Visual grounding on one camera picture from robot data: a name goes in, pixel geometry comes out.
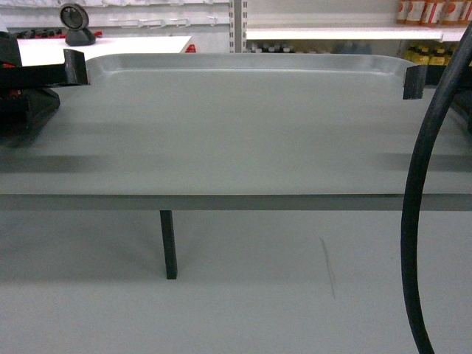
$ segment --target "white shelf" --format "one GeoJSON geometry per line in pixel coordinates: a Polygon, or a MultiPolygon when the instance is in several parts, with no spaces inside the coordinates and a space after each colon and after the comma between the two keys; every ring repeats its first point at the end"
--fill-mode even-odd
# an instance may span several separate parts
{"type": "Polygon", "coordinates": [[[442,30],[442,42],[458,42],[462,35],[464,35],[467,27],[443,27],[442,30]]]}
{"type": "Polygon", "coordinates": [[[24,66],[63,63],[63,49],[83,52],[86,60],[118,53],[182,53],[190,43],[190,36],[97,38],[91,46],[68,46],[64,39],[18,40],[24,66]]]}
{"type": "Polygon", "coordinates": [[[420,26],[343,26],[343,27],[294,27],[294,28],[248,28],[246,37],[256,40],[434,40],[458,41],[465,27],[428,28],[420,26]]]}

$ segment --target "table leg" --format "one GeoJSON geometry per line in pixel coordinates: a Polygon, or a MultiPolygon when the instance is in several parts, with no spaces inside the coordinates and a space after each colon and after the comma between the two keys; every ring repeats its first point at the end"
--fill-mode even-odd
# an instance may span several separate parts
{"type": "Polygon", "coordinates": [[[167,278],[177,279],[176,242],[171,210],[161,210],[161,227],[167,278]]]}

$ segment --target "black cable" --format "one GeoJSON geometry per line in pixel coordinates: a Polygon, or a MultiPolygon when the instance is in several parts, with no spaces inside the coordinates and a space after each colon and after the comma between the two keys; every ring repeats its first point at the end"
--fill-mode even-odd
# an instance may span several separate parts
{"type": "Polygon", "coordinates": [[[461,74],[471,61],[472,24],[466,29],[437,85],[414,146],[406,180],[401,218],[401,275],[406,314],[420,354],[434,354],[426,331],[418,290],[417,241],[421,198],[434,142],[456,93],[461,74]]]}

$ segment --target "store shelf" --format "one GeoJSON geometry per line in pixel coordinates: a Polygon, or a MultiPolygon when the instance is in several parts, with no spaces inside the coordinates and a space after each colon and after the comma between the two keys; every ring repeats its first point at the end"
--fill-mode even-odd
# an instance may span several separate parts
{"type": "Polygon", "coordinates": [[[246,37],[257,40],[434,40],[458,41],[464,27],[428,28],[396,25],[362,27],[359,25],[343,27],[295,27],[295,28],[248,28],[246,37]]]}

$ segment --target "yellow bottle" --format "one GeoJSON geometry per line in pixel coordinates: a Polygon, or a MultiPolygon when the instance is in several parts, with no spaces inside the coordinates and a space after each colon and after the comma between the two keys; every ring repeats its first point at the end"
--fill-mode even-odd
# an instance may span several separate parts
{"type": "Polygon", "coordinates": [[[444,65],[449,65],[449,62],[451,61],[451,56],[452,56],[452,50],[448,49],[444,53],[444,65]]]}
{"type": "Polygon", "coordinates": [[[404,56],[403,56],[403,59],[411,60],[411,59],[412,59],[412,55],[413,55],[414,52],[416,51],[416,47],[417,47],[416,44],[412,44],[412,45],[405,51],[405,54],[404,54],[404,56]]]}
{"type": "Polygon", "coordinates": [[[415,57],[413,63],[417,65],[428,65],[429,63],[429,49],[427,46],[421,48],[421,52],[415,57]]]}
{"type": "Polygon", "coordinates": [[[431,54],[429,55],[429,59],[431,59],[432,57],[434,57],[437,53],[438,50],[442,49],[441,46],[435,46],[433,51],[431,52],[431,54]]]}
{"type": "Polygon", "coordinates": [[[445,65],[444,49],[440,48],[429,58],[429,65],[445,65]]]}
{"type": "Polygon", "coordinates": [[[453,53],[456,51],[457,49],[457,44],[451,44],[451,46],[449,47],[449,50],[451,51],[451,56],[453,55],[453,53]]]}
{"type": "Polygon", "coordinates": [[[415,48],[415,50],[413,51],[413,54],[412,54],[412,57],[410,58],[410,61],[412,61],[413,63],[417,60],[418,58],[418,55],[420,55],[421,53],[421,49],[423,48],[424,46],[422,46],[421,44],[419,46],[417,46],[415,48]]]}

